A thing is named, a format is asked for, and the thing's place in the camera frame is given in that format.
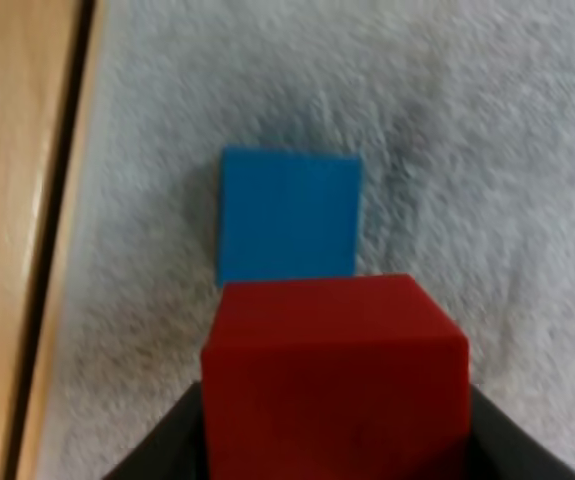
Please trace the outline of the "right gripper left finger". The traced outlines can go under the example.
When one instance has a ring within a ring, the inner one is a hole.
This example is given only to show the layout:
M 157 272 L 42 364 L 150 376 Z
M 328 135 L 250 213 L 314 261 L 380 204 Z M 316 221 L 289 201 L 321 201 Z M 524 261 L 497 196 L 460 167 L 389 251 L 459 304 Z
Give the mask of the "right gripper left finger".
M 104 479 L 209 478 L 201 383 L 194 382 Z

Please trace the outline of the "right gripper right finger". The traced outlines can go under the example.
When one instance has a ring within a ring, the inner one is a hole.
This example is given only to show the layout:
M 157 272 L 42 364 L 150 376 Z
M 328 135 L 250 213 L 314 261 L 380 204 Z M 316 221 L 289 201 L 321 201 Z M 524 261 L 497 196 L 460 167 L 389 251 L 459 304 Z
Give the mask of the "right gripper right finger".
M 575 480 L 575 470 L 528 435 L 477 387 L 470 387 L 468 478 Z

